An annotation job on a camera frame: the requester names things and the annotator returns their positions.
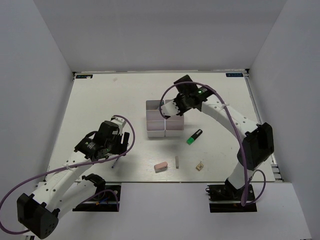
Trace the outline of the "green highlighter marker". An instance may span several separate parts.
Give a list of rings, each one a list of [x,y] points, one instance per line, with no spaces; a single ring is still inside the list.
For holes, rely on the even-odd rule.
[[[191,145],[202,133],[203,133],[203,131],[201,129],[198,129],[192,136],[190,136],[186,140],[186,143],[188,145]]]

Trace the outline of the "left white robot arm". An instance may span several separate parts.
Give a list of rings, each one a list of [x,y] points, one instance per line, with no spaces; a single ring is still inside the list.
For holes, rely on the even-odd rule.
[[[119,115],[101,123],[75,147],[64,164],[30,195],[17,200],[18,221],[43,240],[53,233],[59,220],[79,204],[105,196],[106,181],[99,175],[85,175],[93,164],[125,155],[130,134],[123,129],[128,123]]]

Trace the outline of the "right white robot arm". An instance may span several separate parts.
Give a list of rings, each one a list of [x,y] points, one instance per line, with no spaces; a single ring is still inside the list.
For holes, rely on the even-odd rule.
[[[212,87],[192,81],[189,75],[175,81],[174,86],[178,90],[174,102],[179,114],[197,109],[220,123],[238,141],[238,163],[225,181],[225,192],[233,200],[241,197],[241,205],[247,205],[250,181],[275,150],[272,126],[248,119],[229,106]]]

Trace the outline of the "grey stick eraser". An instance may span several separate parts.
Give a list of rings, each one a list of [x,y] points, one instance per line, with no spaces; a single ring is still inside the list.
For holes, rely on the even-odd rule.
[[[175,156],[175,168],[179,169],[179,157]]]

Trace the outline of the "pink eraser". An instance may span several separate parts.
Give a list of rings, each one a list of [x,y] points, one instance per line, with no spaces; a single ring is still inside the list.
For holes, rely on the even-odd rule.
[[[165,171],[168,168],[168,163],[166,161],[154,165],[154,171],[156,173]]]

